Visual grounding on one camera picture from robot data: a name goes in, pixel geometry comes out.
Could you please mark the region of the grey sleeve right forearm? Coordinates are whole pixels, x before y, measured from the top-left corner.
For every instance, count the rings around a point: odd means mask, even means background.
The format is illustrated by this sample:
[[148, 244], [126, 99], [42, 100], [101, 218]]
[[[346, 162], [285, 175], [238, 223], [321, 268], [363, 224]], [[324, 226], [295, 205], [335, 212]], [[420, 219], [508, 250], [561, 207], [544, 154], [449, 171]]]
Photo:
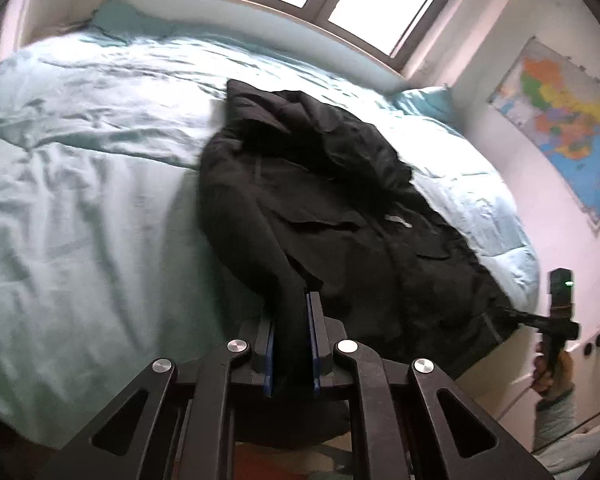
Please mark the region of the grey sleeve right forearm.
[[576, 388], [570, 386], [555, 399], [546, 396], [535, 404], [533, 452], [546, 448], [576, 426], [575, 391]]

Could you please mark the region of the person's right hand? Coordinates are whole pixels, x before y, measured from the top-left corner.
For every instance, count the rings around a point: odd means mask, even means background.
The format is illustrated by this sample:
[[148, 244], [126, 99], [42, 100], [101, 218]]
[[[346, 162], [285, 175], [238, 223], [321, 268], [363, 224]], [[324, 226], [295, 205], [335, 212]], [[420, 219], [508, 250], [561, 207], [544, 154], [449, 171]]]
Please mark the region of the person's right hand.
[[557, 363], [551, 372], [542, 344], [538, 344], [533, 366], [532, 389], [544, 400], [556, 400], [573, 389], [573, 359], [566, 350], [559, 352]]

